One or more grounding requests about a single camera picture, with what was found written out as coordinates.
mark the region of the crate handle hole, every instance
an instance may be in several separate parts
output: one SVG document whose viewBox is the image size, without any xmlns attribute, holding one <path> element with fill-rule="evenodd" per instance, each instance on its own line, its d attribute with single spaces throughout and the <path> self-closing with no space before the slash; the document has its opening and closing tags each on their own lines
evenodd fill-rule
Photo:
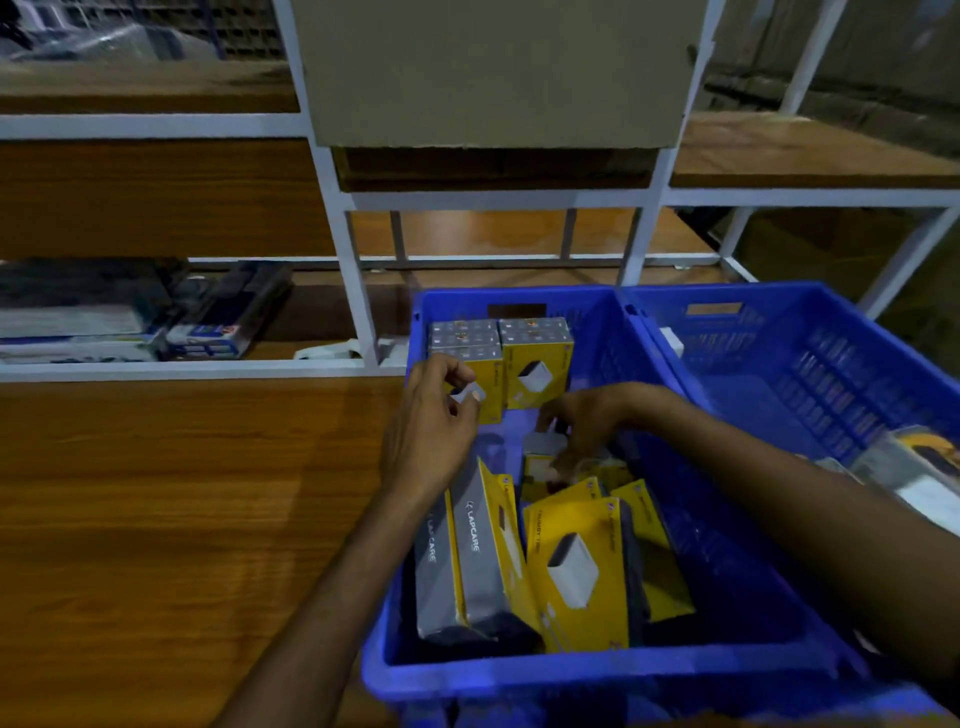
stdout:
<svg viewBox="0 0 960 728">
<path fill-rule="evenodd" d="M 491 303 L 487 306 L 488 319 L 542 319 L 546 318 L 546 303 Z"/>
<path fill-rule="evenodd" d="M 687 316 L 730 316 L 740 312 L 743 303 L 691 303 Z"/>
</svg>

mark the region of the lapcare logo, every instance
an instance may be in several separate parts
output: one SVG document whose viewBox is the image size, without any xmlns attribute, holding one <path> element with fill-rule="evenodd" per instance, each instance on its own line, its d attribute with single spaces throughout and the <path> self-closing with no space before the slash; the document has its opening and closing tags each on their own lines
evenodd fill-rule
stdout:
<svg viewBox="0 0 960 728">
<path fill-rule="evenodd" d="M 437 541 L 434 538 L 432 513 L 426 520 L 426 532 L 430 536 L 429 541 L 427 541 L 428 558 L 431 564 L 436 564 L 437 563 Z"/>
<path fill-rule="evenodd" d="M 477 521 L 473 517 L 473 501 L 467 501 L 467 520 L 470 521 L 470 549 L 480 550 L 480 542 L 477 540 Z"/>
</svg>

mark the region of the white label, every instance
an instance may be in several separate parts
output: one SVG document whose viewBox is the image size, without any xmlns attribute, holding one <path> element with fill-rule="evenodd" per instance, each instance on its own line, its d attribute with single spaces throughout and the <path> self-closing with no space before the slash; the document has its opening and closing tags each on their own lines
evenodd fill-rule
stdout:
<svg viewBox="0 0 960 728">
<path fill-rule="evenodd" d="M 900 488 L 897 495 L 941 528 L 960 536 L 960 497 L 936 478 L 922 475 Z"/>
</svg>

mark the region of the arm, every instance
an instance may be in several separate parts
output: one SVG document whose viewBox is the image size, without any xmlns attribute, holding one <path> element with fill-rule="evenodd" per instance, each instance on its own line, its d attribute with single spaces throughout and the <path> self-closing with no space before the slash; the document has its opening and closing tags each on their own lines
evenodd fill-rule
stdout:
<svg viewBox="0 0 960 728">
<path fill-rule="evenodd" d="M 480 404 L 457 405 L 444 381 L 473 371 L 434 354 L 410 374 L 380 453 L 380 491 L 324 574 L 253 666 L 216 728 L 328 725 L 353 658 L 430 505 L 467 457 Z"/>
<path fill-rule="evenodd" d="M 538 429 L 555 418 L 572 425 L 554 463 L 560 476 L 617 428 L 658 435 L 818 577 L 880 649 L 931 687 L 960 687 L 960 539 L 663 387 L 632 382 L 565 395 L 544 406 Z"/>
</svg>

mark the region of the wooden table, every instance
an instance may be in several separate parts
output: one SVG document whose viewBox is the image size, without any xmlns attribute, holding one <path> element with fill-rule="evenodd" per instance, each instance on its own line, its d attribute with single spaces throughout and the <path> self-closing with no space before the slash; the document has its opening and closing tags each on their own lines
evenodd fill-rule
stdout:
<svg viewBox="0 0 960 728">
<path fill-rule="evenodd" d="M 0 388 L 0 726 L 202 726 L 377 487 L 383 379 Z M 355 679 L 342 724 L 390 716 Z"/>
</svg>

